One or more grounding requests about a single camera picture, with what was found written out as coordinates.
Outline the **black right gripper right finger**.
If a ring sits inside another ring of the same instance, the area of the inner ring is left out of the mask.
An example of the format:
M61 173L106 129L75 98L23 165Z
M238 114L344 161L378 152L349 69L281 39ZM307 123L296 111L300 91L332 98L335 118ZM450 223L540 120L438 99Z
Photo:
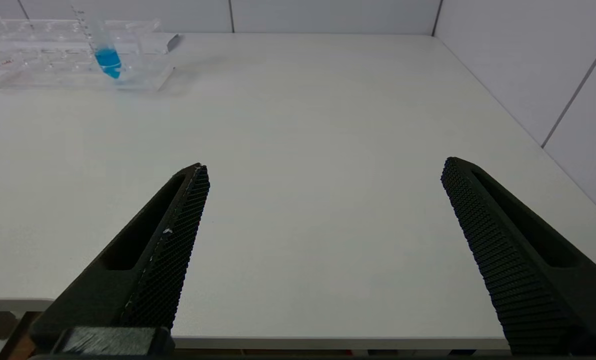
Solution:
M511 353L596 356L596 264L490 174L440 176Z

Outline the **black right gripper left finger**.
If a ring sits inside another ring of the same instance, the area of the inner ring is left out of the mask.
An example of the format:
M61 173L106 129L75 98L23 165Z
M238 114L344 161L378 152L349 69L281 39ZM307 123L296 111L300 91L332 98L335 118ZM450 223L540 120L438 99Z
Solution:
M31 326L41 351L75 327L171 330L211 183L175 173Z

